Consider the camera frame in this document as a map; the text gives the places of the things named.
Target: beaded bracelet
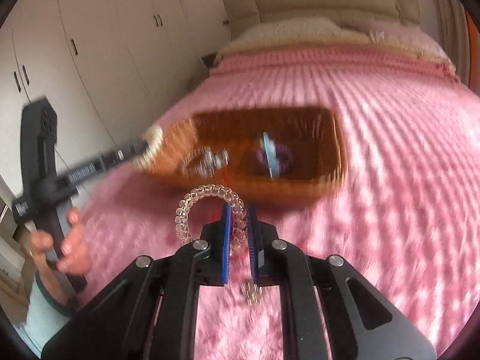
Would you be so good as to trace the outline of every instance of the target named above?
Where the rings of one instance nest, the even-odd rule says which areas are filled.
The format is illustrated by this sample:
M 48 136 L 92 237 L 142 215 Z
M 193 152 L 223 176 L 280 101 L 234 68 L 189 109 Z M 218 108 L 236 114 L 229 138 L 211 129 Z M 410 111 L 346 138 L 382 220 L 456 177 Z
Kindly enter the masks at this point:
M 230 251 L 237 251 L 246 238 L 245 231 L 247 224 L 245 206 L 243 200 L 240 199 L 235 192 L 223 185 L 201 185 L 191 190 L 190 193 L 187 193 L 183 199 L 180 200 L 179 208 L 177 208 L 176 211 L 177 216 L 175 217 L 175 223 L 177 224 L 175 228 L 178 239 L 182 240 L 184 244 L 194 240 L 188 227 L 188 213 L 194 203 L 208 196 L 219 197 L 232 207 L 233 226 Z

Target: wardrobe door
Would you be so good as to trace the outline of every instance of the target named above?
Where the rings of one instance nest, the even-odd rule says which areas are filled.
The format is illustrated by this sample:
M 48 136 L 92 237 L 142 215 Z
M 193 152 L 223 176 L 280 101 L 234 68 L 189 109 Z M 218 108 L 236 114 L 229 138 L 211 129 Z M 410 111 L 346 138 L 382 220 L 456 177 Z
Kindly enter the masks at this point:
M 71 56 L 92 102 L 117 144 L 155 120 L 148 93 L 123 45 L 115 0 L 58 0 Z M 135 23 L 128 23 L 133 31 Z
M 92 105 L 65 41 L 57 0 L 19 0 L 13 44 L 30 101 L 45 95 L 58 115 L 57 150 L 67 165 L 113 140 Z
M 186 92 L 190 78 L 202 69 L 200 58 L 195 51 L 180 0 L 153 0 L 153 2 L 156 13 L 162 17 L 169 42 L 172 45 L 179 69 L 176 96 L 181 97 Z
M 11 20 L 12 14 L 0 28 L 0 176 L 18 197 L 23 191 L 20 125 L 23 106 L 29 102 L 15 59 Z
M 116 0 L 116 6 L 122 39 L 158 118 L 178 100 L 174 88 L 179 70 L 163 18 L 153 9 L 152 0 Z

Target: white pillow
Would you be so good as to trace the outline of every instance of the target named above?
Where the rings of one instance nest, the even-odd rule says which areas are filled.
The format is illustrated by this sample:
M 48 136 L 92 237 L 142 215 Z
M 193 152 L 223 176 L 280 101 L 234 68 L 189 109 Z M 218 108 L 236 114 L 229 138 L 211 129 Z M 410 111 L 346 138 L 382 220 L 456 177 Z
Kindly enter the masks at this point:
M 319 33 L 341 33 L 342 29 L 326 17 L 295 17 L 293 19 L 262 23 L 249 28 L 237 40 L 258 41 L 274 38 L 292 38 Z
M 406 49 L 417 49 L 439 59 L 448 60 L 448 55 L 435 40 L 424 33 L 419 26 L 404 26 L 375 19 L 357 19 L 351 27 L 370 35 L 376 44 L 399 44 Z

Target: wicker basket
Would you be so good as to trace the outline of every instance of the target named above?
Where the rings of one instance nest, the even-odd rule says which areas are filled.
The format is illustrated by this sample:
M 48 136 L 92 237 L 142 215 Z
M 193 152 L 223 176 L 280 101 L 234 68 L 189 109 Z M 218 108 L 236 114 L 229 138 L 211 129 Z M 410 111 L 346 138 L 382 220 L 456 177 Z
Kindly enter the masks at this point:
M 289 147 L 294 163 L 278 179 L 258 163 L 256 151 L 266 131 L 275 143 Z M 229 165 L 212 178 L 185 177 L 179 167 L 199 146 L 227 149 Z M 347 157 L 338 121 L 319 108 L 268 108 L 196 114 L 165 132 L 162 150 L 146 172 L 185 191 L 202 184 L 227 184 L 248 202 L 305 206 L 345 182 Z

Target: orange curtain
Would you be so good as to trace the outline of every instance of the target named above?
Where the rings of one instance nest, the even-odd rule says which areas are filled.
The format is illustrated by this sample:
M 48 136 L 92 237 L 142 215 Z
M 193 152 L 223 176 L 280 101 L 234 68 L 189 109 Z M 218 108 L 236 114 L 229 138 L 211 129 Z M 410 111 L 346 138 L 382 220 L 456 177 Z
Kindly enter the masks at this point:
M 479 61 L 478 61 L 478 39 L 480 38 L 479 32 L 473 23 L 468 12 L 466 14 L 466 24 L 469 29 L 469 42 L 470 42 L 470 81 L 469 88 L 473 91 L 480 86 L 479 77 Z

